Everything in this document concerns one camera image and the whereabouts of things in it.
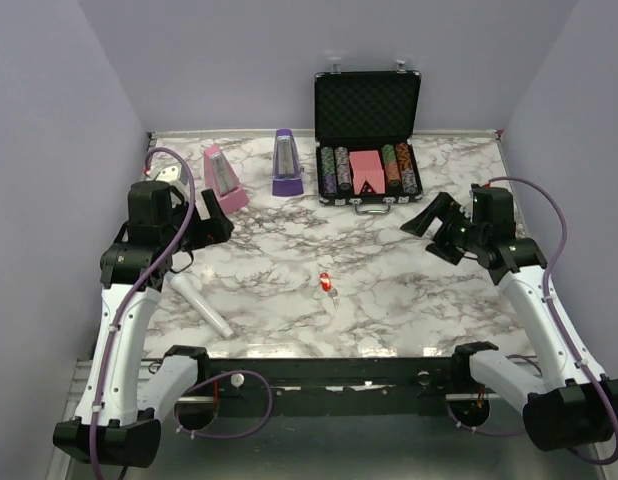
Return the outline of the silver key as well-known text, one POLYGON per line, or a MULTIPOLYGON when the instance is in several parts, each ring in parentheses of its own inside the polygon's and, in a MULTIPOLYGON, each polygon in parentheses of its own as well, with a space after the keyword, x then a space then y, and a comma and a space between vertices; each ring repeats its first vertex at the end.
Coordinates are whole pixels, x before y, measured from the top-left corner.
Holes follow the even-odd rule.
POLYGON ((331 299, 333 306, 337 307, 338 306, 338 303, 337 303, 338 294, 335 291, 330 291, 328 293, 328 296, 331 299))

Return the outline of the red key fob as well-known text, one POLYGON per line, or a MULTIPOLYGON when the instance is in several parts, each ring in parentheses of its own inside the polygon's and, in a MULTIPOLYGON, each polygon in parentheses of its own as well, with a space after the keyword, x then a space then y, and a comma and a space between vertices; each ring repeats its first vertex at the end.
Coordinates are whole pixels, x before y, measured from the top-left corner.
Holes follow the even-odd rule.
POLYGON ((329 292, 332 289, 332 283, 331 283, 330 276, 326 272, 322 272, 319 275, 319 279, 320 279, 322 289, 325 292, 329 292))

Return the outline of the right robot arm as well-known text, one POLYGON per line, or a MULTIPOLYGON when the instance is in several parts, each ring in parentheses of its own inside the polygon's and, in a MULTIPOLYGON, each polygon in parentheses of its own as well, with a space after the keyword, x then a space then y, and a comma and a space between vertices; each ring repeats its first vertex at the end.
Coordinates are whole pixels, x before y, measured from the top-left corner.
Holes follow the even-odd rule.
POLYGON ((438 221, 427 252, 456 265, 470 253, 514 308, 541 370, 534 376, 489 342, 456 347, 449 379, 458 390, 484 386, 517 410, 532 443, 542 451, 616 441, 618 458, 618 379, 608 376, 584 345, 551 280, 555 264, 538 244, 516 233, 510 191, 473 185, 464 208, 439 193, 403 232, 416 237, 438 221))

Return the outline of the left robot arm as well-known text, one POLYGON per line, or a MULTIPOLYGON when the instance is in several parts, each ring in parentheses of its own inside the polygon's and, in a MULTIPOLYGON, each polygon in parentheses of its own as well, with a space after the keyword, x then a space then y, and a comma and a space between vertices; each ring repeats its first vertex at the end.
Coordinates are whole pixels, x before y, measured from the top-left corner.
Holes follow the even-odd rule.
POLYGON ((94 359, 78 407, 56 424, 55 447, 81 463, 147 468, 162 424, 184 392, 203 393, 211 380, 203 347, 175 345, 147 383, 139 382, 145 334, 172 277, 172 256, 229 240, 234 226, 215 193, 201 193, 209 218, 165 181, 137 182, 128 219, 100 259, 101 323, 94 359))

